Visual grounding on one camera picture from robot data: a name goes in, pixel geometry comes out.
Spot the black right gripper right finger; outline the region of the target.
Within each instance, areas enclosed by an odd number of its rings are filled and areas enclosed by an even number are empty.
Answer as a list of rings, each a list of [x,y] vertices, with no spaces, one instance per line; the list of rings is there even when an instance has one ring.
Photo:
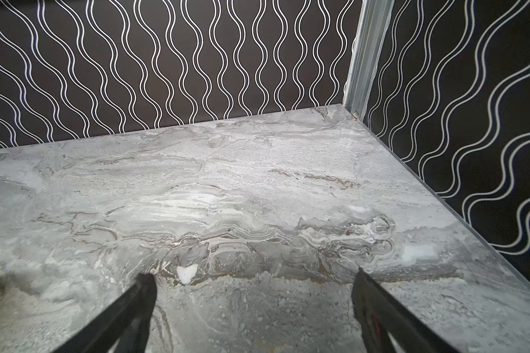
[[[369,274],[359,269],[351,299],[368,352],[457,352],[421,322]]]

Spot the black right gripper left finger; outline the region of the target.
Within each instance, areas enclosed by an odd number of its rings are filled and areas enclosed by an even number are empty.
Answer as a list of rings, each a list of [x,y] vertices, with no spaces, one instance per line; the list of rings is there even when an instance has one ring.
[[[155,276],[138,274],[134,284],[56,352],[145,352],[157,299]]]

